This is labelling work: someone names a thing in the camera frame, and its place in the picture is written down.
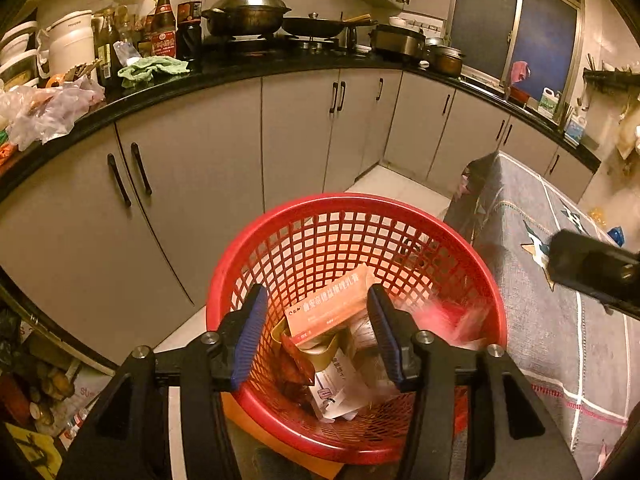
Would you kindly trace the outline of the red snack wrapper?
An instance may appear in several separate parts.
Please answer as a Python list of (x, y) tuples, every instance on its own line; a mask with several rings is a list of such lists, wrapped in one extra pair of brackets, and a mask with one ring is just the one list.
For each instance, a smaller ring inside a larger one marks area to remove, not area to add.
[(420, 330), (428, 330), (450, 346), (466, 350), (486, 347), (482, 328), (487, 316), (483, 307), (463, 307), (450, 301), (427, 301), (410, 309)]

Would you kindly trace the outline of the long white barcode box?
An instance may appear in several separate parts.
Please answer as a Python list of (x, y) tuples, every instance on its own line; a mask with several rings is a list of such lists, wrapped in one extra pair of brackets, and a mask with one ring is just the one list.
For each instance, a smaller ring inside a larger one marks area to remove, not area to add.
[(311, 406), (320, 422), (353, 420), (372, 401), (372, 394), (352, 361), (338, 349), (329, 365), (314, 374)]

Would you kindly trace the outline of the yellow paper cup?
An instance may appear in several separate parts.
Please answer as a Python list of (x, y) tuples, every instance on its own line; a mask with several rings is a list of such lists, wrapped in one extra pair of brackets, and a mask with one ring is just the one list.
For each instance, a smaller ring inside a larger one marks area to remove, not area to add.
[[(271, 350), (276, 358), (279, 356), (281, 351), (281, 336), (283, 334), (290, 334), (286, 318), (280, 318), (280, 321), (277, 322), (270, 332)], [(344, 353), (347, 353), (351, 344), (352, 336), (350, 336), (347, 328), (343, 328), (342, 330), (322, 339), (320, 344), (316, 344), (308, 349), (302, 349), (302, 352), (308, 361), (314, 366), (314, 370), (316, 372), (320, 372), (320, 370), (325, 370), (329, 366), (337, 350), (342, 350)]]

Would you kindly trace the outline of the orange carton box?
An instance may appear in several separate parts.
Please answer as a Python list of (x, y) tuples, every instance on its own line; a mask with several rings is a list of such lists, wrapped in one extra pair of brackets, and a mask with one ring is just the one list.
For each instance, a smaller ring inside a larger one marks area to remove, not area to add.
[(288, 331), (297, 348), (316, 346), (366, 310), (369, 288), (380, 280), (373, 270), (360, 264), (318, 292), (312, 292), (285, 309)]

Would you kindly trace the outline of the brown foil snack wrapper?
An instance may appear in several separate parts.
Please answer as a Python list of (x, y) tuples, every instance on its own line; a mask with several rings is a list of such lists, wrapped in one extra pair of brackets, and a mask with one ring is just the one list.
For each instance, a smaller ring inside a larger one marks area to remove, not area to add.
[(282, 393), (292, 402), (302, 403), (314, 385), (314, 366), (286, 333), (281, 335), (278, 378)]

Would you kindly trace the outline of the yellow crinkled bag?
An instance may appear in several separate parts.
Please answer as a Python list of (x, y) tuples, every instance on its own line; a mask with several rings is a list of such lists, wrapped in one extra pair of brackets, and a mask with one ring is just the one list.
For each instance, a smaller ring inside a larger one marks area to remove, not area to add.
[(606, 220), (604, 211), (599, 207), (594, 207), (588, 211), (589, 217), (602, 230), (606, 229)]

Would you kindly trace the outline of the grey star tablecloth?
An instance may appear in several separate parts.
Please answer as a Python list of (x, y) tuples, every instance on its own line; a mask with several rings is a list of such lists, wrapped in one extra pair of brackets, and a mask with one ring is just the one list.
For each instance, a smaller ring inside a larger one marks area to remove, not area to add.
[(544, 401), (582, 476), (593, 478), (639, 406), (639, 323), (549, 281), (553, 234), (605, 242), (597, 223), (540, 174), (500, 152), (454, 182), (445, 221), (483, 258), (506, 310), (506, 350)]

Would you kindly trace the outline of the hanging plastic bags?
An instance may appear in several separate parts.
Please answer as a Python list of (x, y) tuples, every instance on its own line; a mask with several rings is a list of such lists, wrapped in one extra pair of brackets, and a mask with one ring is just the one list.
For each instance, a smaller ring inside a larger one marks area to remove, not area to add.
[(620, 121), (620, 130), (615, 143), (616, 150), (623, 160), (632, 153), (639, 153), (639, 125), (639, 107), (631, 107)]

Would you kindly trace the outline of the pink rubber glove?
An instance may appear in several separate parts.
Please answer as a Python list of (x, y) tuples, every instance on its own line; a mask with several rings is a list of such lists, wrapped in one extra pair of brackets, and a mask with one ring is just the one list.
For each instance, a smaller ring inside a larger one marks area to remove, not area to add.
[(510, 86), (515, 86), (520, 82), (526, 81), (530, 77), (529, 65), (526, 61), (515, 61), (511, 65), (510, 70)]

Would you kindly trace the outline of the steel stock pot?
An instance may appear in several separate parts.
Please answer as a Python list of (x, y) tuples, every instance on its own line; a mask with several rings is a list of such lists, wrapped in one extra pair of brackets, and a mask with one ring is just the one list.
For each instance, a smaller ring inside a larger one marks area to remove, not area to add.
[(450, 47), (442, 38), (427, 38), (425, 61), (435, 72), (449, 77), (459, 77), (462, 73), (464, 54)]

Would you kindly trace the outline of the crumpled bags on counter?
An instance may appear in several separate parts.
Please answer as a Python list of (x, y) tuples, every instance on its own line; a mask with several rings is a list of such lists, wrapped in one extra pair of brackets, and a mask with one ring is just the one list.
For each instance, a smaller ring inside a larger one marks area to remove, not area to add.
[(46, 144), (69, 134), (104, 96), (104, 88), (87, 76), (58, 87), (14, 87), (1, 93), (1, 130), (9, 144), (24, 152), (35, 142)]

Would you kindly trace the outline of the green cleaning cloth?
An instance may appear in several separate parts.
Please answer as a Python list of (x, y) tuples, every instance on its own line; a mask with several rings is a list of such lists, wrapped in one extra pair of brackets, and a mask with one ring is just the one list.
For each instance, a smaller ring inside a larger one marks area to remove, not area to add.
[(156, 75), (179, 76), (189, 73), (189, 62), (167, 55), (153, 55), (139, 58), (136, 62), (121, 68), (117, 76), (122, 80), (122, 88), (134, 88), (139, 84), (149, 84)]

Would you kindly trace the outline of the white rice bucket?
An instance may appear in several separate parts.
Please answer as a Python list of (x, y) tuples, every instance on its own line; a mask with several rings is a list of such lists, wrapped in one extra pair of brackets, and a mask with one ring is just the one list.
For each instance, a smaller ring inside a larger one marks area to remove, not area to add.
[(75, 11), (38, 30), (37, 61), (42, 79), (94, 62), (92, 18), (91, 10)]

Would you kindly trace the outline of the steel wok with lid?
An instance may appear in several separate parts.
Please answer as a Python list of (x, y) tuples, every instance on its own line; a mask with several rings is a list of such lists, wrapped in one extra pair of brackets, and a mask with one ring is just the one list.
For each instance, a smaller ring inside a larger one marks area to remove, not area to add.
[(202, 11), (210, 36), (272, 36), (291, 9), (282, 0), (218, 0)]

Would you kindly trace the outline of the wall utensil shelf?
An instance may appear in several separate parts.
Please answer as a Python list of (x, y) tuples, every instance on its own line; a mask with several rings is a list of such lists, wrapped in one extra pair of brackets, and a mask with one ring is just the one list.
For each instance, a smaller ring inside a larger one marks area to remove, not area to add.
[(587, 56), (588, 66), (582, 70), (582, 79), (587, 84), (593, 84), (600, 91), (639, 89), (640, 75), (628, 70), (595, 70), (590, 55)]

